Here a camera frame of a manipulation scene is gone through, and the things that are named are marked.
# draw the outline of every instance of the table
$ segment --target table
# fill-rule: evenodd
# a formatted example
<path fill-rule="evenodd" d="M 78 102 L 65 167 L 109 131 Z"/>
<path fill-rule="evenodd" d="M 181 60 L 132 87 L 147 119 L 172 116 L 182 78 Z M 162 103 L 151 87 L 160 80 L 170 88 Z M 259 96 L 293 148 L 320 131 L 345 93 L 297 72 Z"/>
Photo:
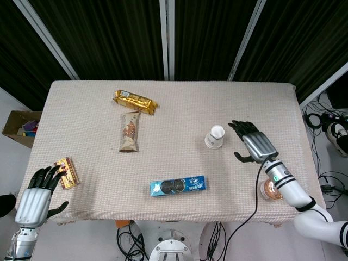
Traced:
<path fill-rule="evenodd" d="M 141 114 L 139 152 L 119 152 L 121 113 L 113 101 L 127 90 L 151 98 L 155 115 Z M 68 200 L 56 222 L 86 219 L 242 221 L 254 210 L 259 165 L 243 164 L 247 150 L 227 123 L 251 121 L 264 132 L 305 191 L 324 206 L 295 95 L 287 83 L 58 81 L 49 91 L 20 195 L 33 173 L 69 156 L 81 184 L 58 185 L 51 208 Z M 209 149 L 213 125 L 225 129 L 223 146 Z M 207 190 L 151 197 L 149 182 L 204 175 Z M 262 174 L 260 182 L 266 179 Z M 285 201 L 259 200 L 252 221 L 291 221 L 297 211 Z"/>

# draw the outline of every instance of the snack package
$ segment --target snack package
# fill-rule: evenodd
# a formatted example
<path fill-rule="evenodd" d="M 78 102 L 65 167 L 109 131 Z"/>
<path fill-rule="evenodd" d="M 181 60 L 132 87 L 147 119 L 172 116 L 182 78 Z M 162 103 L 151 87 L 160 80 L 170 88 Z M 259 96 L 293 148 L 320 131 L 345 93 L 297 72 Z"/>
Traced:
<path fill-rule="evenodd" d="M 60 184 L 63 189 L 71 189 L 80 183 L 69 157 L 57 160 L 54 166 L 58 165 L 60 165 L 60 168 L 57 170 L 57 173 L 66 171 L 66 174 L 60 178 Z"/>
<path fill-rule="evenodd" d="M 151 196 L 162 196 L 205 189 L 206 180 L 204 176 L 150 182 Z"/>
<path fill-rule="evenodd" d="M 122 106 L 139 110 L 150 115 L 154 114 L 156 107 L 158 106 L 157 103 L 151 99 L 122 90 L 116 92 L 114 101 Z"/>
<path fill-rule="evenodd" d="M 138 137 L 139 112 L 122 113 L 120 152 L 139 151 L 136 144 Z"/>

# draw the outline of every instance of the gray floor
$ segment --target gray floor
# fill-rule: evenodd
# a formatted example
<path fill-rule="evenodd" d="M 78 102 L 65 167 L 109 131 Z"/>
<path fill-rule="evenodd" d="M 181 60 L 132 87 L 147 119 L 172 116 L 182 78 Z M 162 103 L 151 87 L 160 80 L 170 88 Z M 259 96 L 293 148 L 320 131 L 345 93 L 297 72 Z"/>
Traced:
<path fill-rule="evenodd" d="M 237 222 L 225 224 L 227 234 L 238 225 Z M 212 229 L 211 223 L 203 231 L 202 259 L 206 258 Z M 64 226 L 49 221 L 41 228 L 33 258 L 34 261 L 124 259 L 117 248 L 116 226 L 112 220 L 78 221 Z M 292 223 L 278 228 L 266 223 L 250 223 L 231 240 L 226 260 L 347 261 L 348 258 L 338 246 L 303 238 Z"/>

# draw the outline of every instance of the floor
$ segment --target floor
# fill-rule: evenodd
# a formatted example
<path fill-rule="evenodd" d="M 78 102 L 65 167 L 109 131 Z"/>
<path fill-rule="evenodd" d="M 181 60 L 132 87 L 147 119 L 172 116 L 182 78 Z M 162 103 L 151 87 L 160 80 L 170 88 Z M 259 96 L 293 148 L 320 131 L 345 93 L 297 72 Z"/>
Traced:
<path fill-rule="evenodd" d="M 326 164 L 326 168 L 336 166 L 338 164 L 337 160 L 340 161 L 341 159 L 338 158 L 325 163 L 327 158 L 330 157 L 324 155 L 324 153 L 330 152 L 331 147 L 324 136 L 321 139 L 318 138 L 318 144 L 320 144 L 319 150 L 323 151 L 322 165 Z M 14 171 L 16 172 L 16 179 L 23 177 L 28 159 L 29 153 L 24 151 L 21 155 L 21 161 L 18 161 L 20 164 L 9 164 L 7 173 L 12 174 L 11 171 Z M 344 163 L 342 166 L 343 169 L 347 166 L 347 162 L 345 161 Z M 342 198 L 342 201 L 338 201 L 335 208 L 331 209 L 331 214 L 335 219 L 339 217 L 348 220 L 344 200 L 346 199 Z M 0 219 L 1 250 L 6 248 L 9 243 L 10 238 L 7 235 L 13 233 L 16 227 L 13 225 L 14 223 L 10 223 L 14 215 L 15 211 L 12 211 L 7 217 Z M 227 234 L 230 234 L 238 225 L 239 223 L 237 222 L 226 223 L 225 228 Z M 210 223 L 203 231 L 200 246 L 202 259 L 206 258 L 206 249 L 212 229 L 213 224 Z M 217 256 L 219 256 L 220 251 L 221 245 L 217 247 Z M 113 220 L 78 221 L 64 226 L 58 226 L 56 223 L 48 221 L 41 227 L 32 258 L 34 261 L 111 261 L 124 259 L 124 256 L 117 248 L 116 227 Z M 226 260 L 262 261 L 272 259 L 284 261 L 346 261 L 348 257 L 343 255 L 338 246 L 303 238 L 295 231 L 292 223 L 285 223 L 280 227 L 275 227 L 267 223 L 248 223 L 231 241 Z"/>

